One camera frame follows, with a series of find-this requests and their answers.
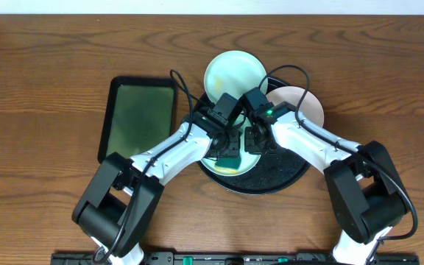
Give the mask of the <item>mint green plate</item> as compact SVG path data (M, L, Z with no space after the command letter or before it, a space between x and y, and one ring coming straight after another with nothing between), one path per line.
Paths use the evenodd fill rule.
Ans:
M252 54L238 50L223 52L212 59L205 70L205 92L213 103L224 93L240 99L258 87L265 75L264 65Z
M261 155L253 155L244 150L244 133L247 127L251 126L248 119L244 120L244 116L240 115L235 121L235 125L244 123L238 128L240 132L240 150L238 158L203 158L199 164L204 166L206 169L214 174L232 177L240 174L244 174L251 170L260 160Z

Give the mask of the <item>green yellow sponge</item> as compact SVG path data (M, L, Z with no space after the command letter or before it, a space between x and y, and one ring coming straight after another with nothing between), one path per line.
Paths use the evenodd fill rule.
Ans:
M224 158L220 157L217 159L215 163L215 168L220 170L233 170L236 171L240 168L241 165L241 157L235 158Z

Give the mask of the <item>white pink plate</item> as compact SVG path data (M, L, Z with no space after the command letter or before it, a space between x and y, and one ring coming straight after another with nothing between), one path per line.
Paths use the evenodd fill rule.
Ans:
M304 92L304 88L297 86L284 86L270 91L266 97L274 105L278 105L281 102L288 102L297 106L297 103ZM308 92L305 95L303 103L300 106L300 111L304 113L307 119L311 120L318 126L323 127L325 114L322 104L311 92Z

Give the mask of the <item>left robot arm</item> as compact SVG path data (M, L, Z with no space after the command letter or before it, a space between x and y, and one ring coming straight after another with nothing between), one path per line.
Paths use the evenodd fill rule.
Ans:
M94 264L139 264L139 242L165 185L211 149L227 145L238 116L212 110L188 114L179 129L147 151L124 158L114 152L101 162L76 204L72 220L98 249Z

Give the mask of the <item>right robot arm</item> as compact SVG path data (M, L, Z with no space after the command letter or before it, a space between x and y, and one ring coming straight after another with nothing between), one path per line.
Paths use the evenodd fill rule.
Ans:
M287 149L323 173L342 234L333 258L342 264L371 264L378 247L392 240L389 231L408 213L414 235L418 226L414 204L387 149L377 141L348 141L308 120L297 107L259 103L247 105L252 124L249 152Z

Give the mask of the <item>black round tray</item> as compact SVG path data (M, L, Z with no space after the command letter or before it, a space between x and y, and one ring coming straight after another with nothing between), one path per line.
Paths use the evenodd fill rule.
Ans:
M293 152L265 154L253 158L245 172L234 176L222 176L214 169L214 161L197 162L201 170L220 186L240 194L271 194L297 182L310 168L310 164Z

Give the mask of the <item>black rectangular tray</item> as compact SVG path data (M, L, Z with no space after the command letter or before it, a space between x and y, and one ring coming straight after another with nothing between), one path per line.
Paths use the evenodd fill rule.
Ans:
M111 80L97 160L124 158L166 140L175 128L177 89L168 77L118 76Z

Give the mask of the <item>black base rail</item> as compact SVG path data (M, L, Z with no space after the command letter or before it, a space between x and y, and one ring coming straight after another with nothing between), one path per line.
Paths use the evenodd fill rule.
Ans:
M89 265L89 252L54 253L51 265ZM336 260L326 253L300 252L294 255L232 255L232 254L174 254L152 252L141 265L268 265L268 264L335 264Z

